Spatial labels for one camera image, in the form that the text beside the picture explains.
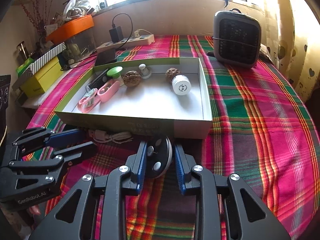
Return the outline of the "pink clip with mint pad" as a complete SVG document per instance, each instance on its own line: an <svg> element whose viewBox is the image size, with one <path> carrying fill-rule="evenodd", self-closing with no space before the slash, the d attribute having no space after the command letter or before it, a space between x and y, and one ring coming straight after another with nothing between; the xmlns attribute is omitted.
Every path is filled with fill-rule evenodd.
<svg viewBox="0 0 320 240"><path fill-rule="evenodd" d="M77 108L81 113L89 113L100 102L97 92L98 89L93 88L80 99Z"/></svg>

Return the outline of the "black round disc with buttons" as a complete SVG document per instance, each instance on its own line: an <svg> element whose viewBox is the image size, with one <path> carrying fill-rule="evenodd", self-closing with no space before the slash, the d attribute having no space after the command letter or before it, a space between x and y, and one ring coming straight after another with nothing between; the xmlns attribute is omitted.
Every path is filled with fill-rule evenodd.
<svg viewBox="0 0 320 240"><path fill-rule="evenodd" d="M146 152L147 178L158 178L168 170L172 161L172 145L170 139L163 134L158 134L148 142Z"/></svg>

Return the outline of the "wrinkled brown walnut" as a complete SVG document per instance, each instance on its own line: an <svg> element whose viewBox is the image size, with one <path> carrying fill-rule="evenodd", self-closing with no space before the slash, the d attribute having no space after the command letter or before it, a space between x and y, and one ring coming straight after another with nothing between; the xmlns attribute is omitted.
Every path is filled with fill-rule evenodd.
<svg viewBox="0 0 320 240"><path fill-rule="evenodd" d="M142 77L137 71L131 70L124 75L123 82L127 87L136 87L140 84L141 79Z"/></svg>

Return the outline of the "yellow box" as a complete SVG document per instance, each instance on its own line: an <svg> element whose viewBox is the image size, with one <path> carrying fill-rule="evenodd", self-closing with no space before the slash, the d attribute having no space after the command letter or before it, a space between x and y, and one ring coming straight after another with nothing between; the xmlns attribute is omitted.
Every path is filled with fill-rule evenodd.
<svg viewBox="0 0 320 240"><path fill-rule="evenodd" d="M56 56L20 85L19 89L23 91L28 98L33 98L37 95L44 94L61 75L60 62Z"/></svg>

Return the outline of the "striped grey box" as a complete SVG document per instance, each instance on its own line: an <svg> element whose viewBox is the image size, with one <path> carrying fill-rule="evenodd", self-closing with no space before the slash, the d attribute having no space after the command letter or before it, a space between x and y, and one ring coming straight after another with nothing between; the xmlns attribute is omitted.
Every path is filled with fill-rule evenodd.
<svg viewBox="0 0 320 240"><path fill-rule="evenodd" d="M48 52L46 52L43 56L41 56L39 59L37 59L35 62L30 64L26 71L23 74L30 74L34 75L36 72L38 72L45 64L47 64L50 60L52 60L54 57L62 53L66 49L66 45L64 42L61 44L55 46Z"/></svg>

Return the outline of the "pink clip in box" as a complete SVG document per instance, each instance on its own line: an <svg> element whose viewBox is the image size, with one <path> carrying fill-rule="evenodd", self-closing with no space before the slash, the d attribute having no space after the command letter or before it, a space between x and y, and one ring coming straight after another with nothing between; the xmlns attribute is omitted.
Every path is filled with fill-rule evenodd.
<svg viewBox="0 0 320 240"><path fill-rule="evenodd" d="M117 80L109 80L101 88L98 89L97 96L101 102L107 102L114 96L120 88L120 82Z"/></svg>

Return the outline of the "plaid blanket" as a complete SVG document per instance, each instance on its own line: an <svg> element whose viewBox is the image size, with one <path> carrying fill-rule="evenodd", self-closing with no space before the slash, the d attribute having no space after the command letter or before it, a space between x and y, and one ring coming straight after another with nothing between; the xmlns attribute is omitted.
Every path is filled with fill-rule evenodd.
<svg viewBox="0 0 320 240"><path fill-rule="evenodd" d="M304 103L270 63L252 69L224 66L207 52L209 36L159 36L150 46L117 52L118 61L163 57L198 57L208 85L213 122L203 141L188 140L183 149L215 174L233 172L256 192L282 222L292 239L319 229L319 137ZM38 108L28 128L56 131L65 124L54 113L65 94L92 67L71 70ZM134 154L139 139L99 145L98 153L68 170L62 194L40 205L47 215L84 174L102 176ZM146 179L141 195L128 197L129 239L193 239L195 198L182 196L174 163L157 179Z"/></svg>

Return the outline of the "green mushroom-shaped knob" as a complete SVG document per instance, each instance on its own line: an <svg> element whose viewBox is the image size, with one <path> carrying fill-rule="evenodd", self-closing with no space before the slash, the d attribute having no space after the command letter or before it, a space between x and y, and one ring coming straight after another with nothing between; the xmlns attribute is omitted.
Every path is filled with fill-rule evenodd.
<svg viewBox="0 0 320 240"><path fill-rule="evenodd" d="M120 86L123 86L124 85L124 81L123 81L123 78L121 76L122 70L123 70L123 67L121 67L121 66L113 67L113 68L111 68L111 69L109 69L107 71L107 76L111 77L115 81L119 81Z"/></svg>

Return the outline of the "black smartphone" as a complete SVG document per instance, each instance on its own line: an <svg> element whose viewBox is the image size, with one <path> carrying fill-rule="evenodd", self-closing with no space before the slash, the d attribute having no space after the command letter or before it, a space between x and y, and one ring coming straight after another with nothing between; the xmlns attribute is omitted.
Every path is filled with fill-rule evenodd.
<svg viewBox="0 0 320 240"><path fill-rule="evenodd" d="M110 49L99 52L95 61L95 66L117 62L116 50Z"/></svg>

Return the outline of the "orange tray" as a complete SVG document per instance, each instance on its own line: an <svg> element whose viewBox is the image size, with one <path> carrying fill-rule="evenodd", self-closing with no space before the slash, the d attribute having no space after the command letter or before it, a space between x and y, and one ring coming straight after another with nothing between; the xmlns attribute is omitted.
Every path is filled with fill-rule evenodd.
<svg viewBox="0 0 320 240"><path fill-rule="evenodd" d="M93 17L91 15L82 16L61 25L46 37L46 41L58 45L92 27L94 27Z"/></svg>

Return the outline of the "small white knob stand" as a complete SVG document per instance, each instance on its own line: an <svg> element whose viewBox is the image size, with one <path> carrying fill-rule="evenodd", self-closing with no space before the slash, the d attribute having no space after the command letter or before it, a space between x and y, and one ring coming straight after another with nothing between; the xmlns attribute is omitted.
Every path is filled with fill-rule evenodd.
<svg viewBox="0 0 320 240"><path fill-rule="evenodd" d="M146 66L146 64L140 64L138 66L139 68L139 73L140 73L140 76L143 78L143 79L148 79L151 74L152 74L152 71L149 67Z"/></svg>

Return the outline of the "shallow white cardboard box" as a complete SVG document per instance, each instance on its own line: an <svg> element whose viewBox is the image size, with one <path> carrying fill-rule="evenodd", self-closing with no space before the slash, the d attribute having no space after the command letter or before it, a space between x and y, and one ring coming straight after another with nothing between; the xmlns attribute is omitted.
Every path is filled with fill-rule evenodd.
<svg viewBox="0 0 320 240"><path fill-rule="evenodd" d="M86 87L104 70L121 66L121 74L144 63L151 76L134 88L125 85L107 102L99 102L88 113L77 106ZM165 79L174 67L185 75L191 90L177 95ZM55 109L68 125L138 135L164 133L174 138L204 139L212 127L212 111L203 66L198 58L176 57L116 62L90 69L65 95Z"/></svg>

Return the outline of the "beige power strip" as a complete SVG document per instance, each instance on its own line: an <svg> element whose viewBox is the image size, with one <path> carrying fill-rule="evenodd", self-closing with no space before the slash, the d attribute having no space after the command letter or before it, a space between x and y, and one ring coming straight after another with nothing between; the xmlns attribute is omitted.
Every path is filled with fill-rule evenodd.
<svg viewBox="0 0 320 240"><path fill-rule="evenodd" d="M98 53L103 52L105 50L110 49L123 49L123 48L131 48L136 46L147 46L155 42L154 35L145 30L145 29L137 29L133 32L130 38L123 38L121 41L114 43L112 41L108 41L100 45L96 51Z"/></svg>

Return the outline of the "grey portable heater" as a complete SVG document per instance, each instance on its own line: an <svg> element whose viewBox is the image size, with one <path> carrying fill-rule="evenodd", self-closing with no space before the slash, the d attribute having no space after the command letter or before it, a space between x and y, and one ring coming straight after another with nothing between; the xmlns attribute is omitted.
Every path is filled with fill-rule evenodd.
<svg viewBox="0 0 320 240"><path fill-rule="evenodd" d="M261 26L236 11L218 11L213 19L213 53L217 61L252 68L259 56Z"/></svg>

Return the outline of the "heart-pattern curtain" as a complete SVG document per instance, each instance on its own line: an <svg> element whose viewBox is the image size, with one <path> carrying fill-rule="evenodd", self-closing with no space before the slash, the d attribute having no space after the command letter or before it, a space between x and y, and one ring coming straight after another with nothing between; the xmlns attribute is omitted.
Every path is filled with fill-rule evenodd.
<svg viewBox="0 0 320 240"><path fill-rule="evenodd" d="M305 0L264 0L266 47L303 101L319 87L319 22Z"/></svg>

